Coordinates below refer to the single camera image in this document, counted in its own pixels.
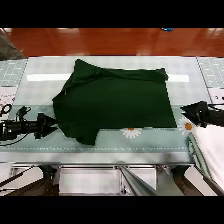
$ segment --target orange flower center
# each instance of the orange flower center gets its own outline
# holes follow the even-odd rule
[[[190,131],[192,129],[192,124],[186,123],[185,125],[186,130]]]

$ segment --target glossy surface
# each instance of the glossy surface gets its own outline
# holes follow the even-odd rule
[[[224,28],[4,28],[29,56],[224,56]]]

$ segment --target table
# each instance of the table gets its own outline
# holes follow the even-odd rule
[[[160,56],[59,56],[31,57],[26,63],[9,118],[23,105],[30,106],[26,119],[36,119],[38,112],[54,117],[52,98],[73,72],[76,59],[105,67],[121,69],[165,68],[177,79],[167,82],[167,90],[176,122],[182,117],[180,106],[210,97],[195,57]],[[127,139],[120,130],[101,130],[96,145],[85,146],[66,138],[60,130],[34,140],[0,148],[0,162],[63,164],[193,164],[188,142],[178,129],[144,128],[135,139]]]

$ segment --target green shirt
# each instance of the green shirt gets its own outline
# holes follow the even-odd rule
[[[66,137],[95,145],[99,129],[175,128],[164,68],[105,69],[76,60],[74,72],[53,98]]]

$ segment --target wooden floor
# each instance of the wooden floor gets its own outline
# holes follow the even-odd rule
[[[5,28],[29,56],[224,56],[224,28]]]

